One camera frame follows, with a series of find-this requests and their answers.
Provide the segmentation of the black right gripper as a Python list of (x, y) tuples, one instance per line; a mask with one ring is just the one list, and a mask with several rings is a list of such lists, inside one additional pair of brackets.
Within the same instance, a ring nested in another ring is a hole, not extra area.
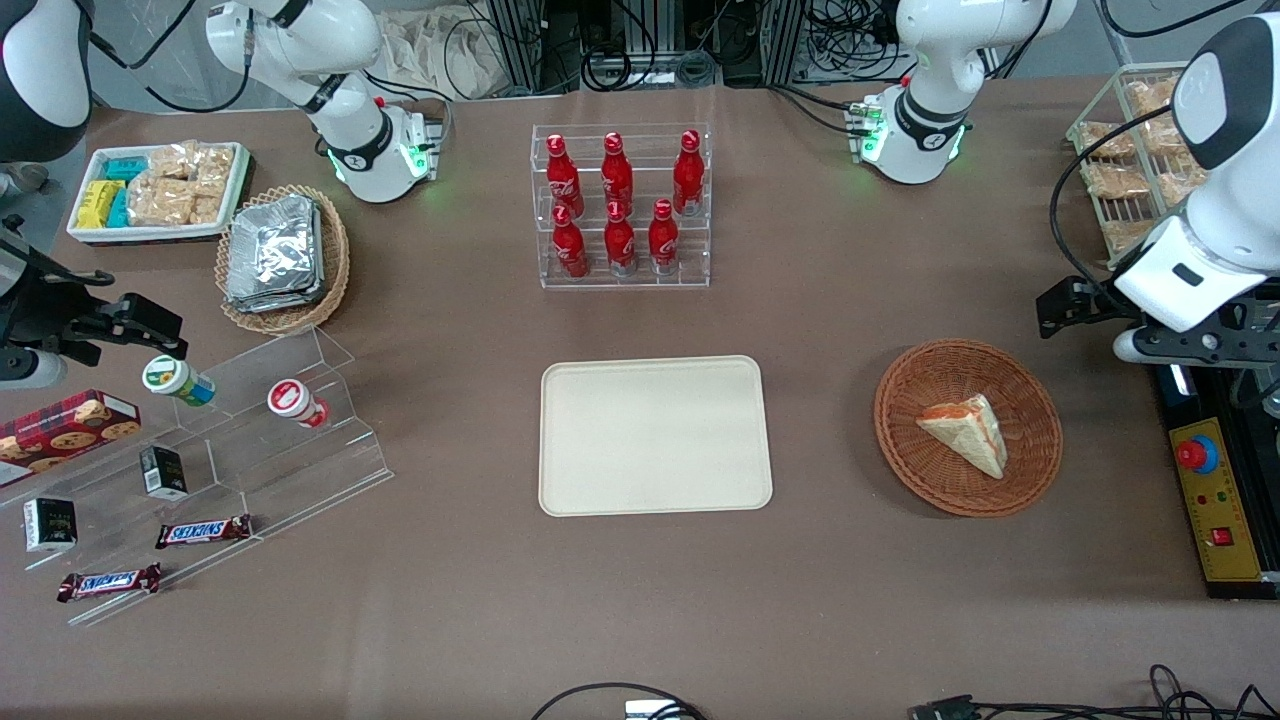
[(99, 364), (97, 343), (143, 346), (178, 360), (189, 345), (180, 337), (183, 319), (140, 293), (114, 302), (91, 295), (114, 275), (74, 273), (22, 237), (24, 219), (3, 218), (3, 360), (4, 366), (36, 366), (38, 351)]

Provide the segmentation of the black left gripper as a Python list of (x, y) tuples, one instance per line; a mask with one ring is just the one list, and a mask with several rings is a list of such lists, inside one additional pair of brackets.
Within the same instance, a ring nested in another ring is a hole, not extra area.
[[(1137, 328), (1130, 350), (1137, 363), (1184, 366), (1272, 366), (1279, 361), (1279, 296), (1243, 293), (1189, 331), (1157, 322)], [(1038, 332), (1050, 340), (1074, 325), (1134, 322), (1137, 307), (1111, 281), (1066, 277), (1036, 300)]]

